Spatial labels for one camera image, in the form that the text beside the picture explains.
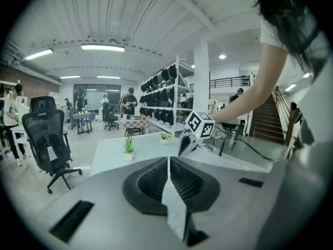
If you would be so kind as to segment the person's right forearm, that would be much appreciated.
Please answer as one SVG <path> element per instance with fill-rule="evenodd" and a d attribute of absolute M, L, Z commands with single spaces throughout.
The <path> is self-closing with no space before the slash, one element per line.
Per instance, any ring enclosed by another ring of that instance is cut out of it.
<path fill-rule="evenodd" d="M 262 56 L 254 84 L 222 110 L 211 115 L 217 123 L 239 117 L 261 106 L 274 89 L 286 62 L 288 52 L 262 44 Z"/>

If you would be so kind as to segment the black mesh office chair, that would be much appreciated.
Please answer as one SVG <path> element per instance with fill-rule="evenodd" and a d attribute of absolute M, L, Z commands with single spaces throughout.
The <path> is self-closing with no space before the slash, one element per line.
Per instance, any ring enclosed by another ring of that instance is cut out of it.
<path fill-rule="evenodd" d="M 53 193 L 51 186 L 59 178 L 70 188 L 65 175 L 75 172 L 82 174 L 81 169 L 71 169 L 69 166 L 72 159 L 68 140 L 64 138 L 64 118 L 64 112 L 57 109 L 51 96 L 32 98 L 29 113 L 22 116 L 22 125 L 36 164 L 52 177 L 47 185 L 49 194 Z"/>

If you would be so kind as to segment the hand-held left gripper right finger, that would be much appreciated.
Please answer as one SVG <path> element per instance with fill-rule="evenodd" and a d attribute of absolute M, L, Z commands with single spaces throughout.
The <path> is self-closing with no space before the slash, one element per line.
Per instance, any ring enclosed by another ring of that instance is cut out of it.
<path fill-rule="evenodd" d="M 170 250 L 258 250 L 264 216 L 251 203 L 269 172 L 170 158 L 170 176 L 185 204 L 184 232 Z"/>

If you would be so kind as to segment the black balcony railing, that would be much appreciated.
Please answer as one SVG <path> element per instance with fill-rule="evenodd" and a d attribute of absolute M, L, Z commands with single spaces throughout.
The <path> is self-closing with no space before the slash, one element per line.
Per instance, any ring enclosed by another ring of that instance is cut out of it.
<path fill-rule="evenodd" d="M 243 87 L 250 86 L 250 77 L 229 77 L 210 80 L 210 88 L 225 88 L 225 87 Z"/>

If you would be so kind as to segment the spiky green potted plant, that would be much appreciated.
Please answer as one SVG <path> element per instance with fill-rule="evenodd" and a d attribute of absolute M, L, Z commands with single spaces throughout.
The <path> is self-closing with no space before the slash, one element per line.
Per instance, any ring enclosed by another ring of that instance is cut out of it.
<path fill-rule="evenodd" d="M 128 161 L 132 161 L 134 158 L 134 138 L 131 135 L 127 135 L 124 138 L 124 144 L 123 144 L 123 148 L 124 148 L 124 157 L 126 160 Z"/>

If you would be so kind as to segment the dark glass partition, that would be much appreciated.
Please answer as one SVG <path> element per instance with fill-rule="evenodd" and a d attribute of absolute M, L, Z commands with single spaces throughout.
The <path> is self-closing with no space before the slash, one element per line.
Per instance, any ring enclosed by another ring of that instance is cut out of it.
<path fill-rule="evenodd" d="M 120 85 L 75 84 L 73 104 L 76 107 L 79 94 L 83 93 L 87 100 L 86 110 L 97 114 L 103 109 L 103 104 L 105 103 L 104 96 L 106 96 L 109 109 L 119 111 L 120 106 L 118 103 L 122 96 L 121 91 L 122 88 Z"/>

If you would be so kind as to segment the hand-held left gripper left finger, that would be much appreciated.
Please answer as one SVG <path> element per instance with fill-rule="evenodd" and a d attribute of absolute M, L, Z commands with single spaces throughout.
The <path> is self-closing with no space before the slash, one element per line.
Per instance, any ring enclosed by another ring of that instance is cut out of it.
<path fill-rule="evenodd" d="M 56 250 L 186 250 L 162 203 L 168 159 L 98 173 L 50 204 L 39 224 Z"/>

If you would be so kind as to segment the grey chair black legs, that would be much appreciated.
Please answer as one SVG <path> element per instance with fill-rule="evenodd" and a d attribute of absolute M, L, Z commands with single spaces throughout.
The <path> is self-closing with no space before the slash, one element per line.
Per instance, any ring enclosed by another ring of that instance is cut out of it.
<path fill-rule="evenodd" d="M 204 140 L 204 146 L 209 144 L 216 147 L 217 150 L 213 153 L 218 156 L 235 152 L 244 139 L 246 125 L 247 121 L 242 118 L 218 123 L 214 126 L 211 137 Z"/>

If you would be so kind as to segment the white desk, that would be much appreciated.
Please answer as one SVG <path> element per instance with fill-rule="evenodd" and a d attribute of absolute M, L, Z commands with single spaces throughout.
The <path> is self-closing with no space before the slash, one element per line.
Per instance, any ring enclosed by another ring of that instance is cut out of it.
<path fill-rule="evenodd" d="M 24 169 L 27 169 L 27 164 L 24 161 L 24 157 L 22 152 L 19 149 L 19 145 L 27 145 L 28 140 L 27 140 L 27 135 L 26 132 L 24 130 L 24 127 L 22 125 L 22 117 L 25 114 L 29 113 L 29 107 L 26 106 L 25 104 L 20 103 L 18 105 L 18 112 L 16 113 L 16 116 L 18 117 L 18 125 L 16 127 L 11 128 L 11 132 L 13 135 L 13 139 L 14 139 L 14 143 L 17 149 L 17 153 L 19 156 L 19 159 L 21 161 L 21 164 L 23 166 Z"/>

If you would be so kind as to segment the brown staircase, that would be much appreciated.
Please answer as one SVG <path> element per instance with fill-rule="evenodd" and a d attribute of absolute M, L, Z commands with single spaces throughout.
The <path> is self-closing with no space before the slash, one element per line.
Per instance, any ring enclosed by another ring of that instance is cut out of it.
<path fill-rule="evenodd" d="M 280 145 L 285 144 L 279 113 L 272 94 L 253 111 L 249 136 Z"/>

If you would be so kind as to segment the checkered cloth table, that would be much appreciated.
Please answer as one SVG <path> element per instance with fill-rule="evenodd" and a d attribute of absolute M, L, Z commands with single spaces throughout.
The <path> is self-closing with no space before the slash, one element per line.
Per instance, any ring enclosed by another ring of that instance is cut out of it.
<path fill-rule="evenodd" d="M 140 119 L 122 119 L 122 127 L 124 129 L 126 128 L 144 128 L 144 134 L 148 134 L 148 121 L 147 120 L 140 120 Z"/>

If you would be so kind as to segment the black metal bench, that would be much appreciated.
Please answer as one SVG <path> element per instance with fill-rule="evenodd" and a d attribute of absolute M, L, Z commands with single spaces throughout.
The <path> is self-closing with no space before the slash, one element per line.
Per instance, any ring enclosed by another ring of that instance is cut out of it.
<path fill-rule="evenodd" d="M 145 129 L 144 128 L 126 128 L 124 136 L 132 136 L 135 134 L 142 135 L 144 134 Z"/>

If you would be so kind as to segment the small black office chair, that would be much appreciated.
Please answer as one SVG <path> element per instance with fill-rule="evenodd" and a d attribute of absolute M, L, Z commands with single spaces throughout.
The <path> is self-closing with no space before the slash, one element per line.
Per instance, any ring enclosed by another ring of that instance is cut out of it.
<path fill-rule="evenodd" d="M 105 118 L 105 126 L 104 129 L 107 129 L 110 131 L 111 128 L 117 128 L 119 129 L 119 124 L 117 123 L 118 117 L 114 115 L 114 112 L 109 112 L 108 116 Z"/>

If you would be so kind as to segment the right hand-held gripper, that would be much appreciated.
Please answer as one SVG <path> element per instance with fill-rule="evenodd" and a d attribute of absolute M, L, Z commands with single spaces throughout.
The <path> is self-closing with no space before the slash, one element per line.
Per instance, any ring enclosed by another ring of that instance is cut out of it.
<path fill-rule="evenodd" d="M 191 111 L 185 121 L 184 131 L 178 138 L 178 155 L 185 156 L 212 135 L 215 121 L 205 112 Z"/>

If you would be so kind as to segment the small blue-cloth table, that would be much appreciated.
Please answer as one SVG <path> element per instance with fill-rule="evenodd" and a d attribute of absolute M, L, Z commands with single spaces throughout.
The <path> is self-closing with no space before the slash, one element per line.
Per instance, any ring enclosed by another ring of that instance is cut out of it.
<path fill-rule="evenodd" d="M 71 115 L 71 127 L 76 127 L 77 134 L 90 133 L 93 131 L 92 122 L 95 114 L 92 112 Z"/>

